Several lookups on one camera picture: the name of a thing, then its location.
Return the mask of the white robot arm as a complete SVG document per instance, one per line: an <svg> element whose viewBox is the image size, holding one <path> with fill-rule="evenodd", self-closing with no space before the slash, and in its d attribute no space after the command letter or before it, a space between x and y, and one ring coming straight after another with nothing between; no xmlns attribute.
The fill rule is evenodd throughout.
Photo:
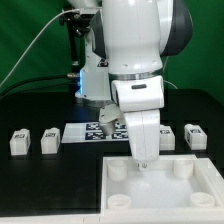
<svg viewBox="0 0 224 224"><path fill-rule="evenodd" d="M142 171L159 157L160 109L164 107L163 56L189 43L192 18L184 0L67 0L94 9L93 52L108 62L112 102L100 109L106 135L126 125L131 153Z"/></svg>

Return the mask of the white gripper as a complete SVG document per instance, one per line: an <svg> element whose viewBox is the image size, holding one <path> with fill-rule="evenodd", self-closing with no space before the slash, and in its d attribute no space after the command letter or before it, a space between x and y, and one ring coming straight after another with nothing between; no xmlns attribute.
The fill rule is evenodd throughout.
<svg viewBox="0 0 224 224"><path fill-rule="evenodd" d="M159 156L160 109L164 107L162 77L112 82L116 104L100 109L99 126L106 135L115 132L115 123L125 119L133 158L141 172L150 170L149 161Z"/></svg>

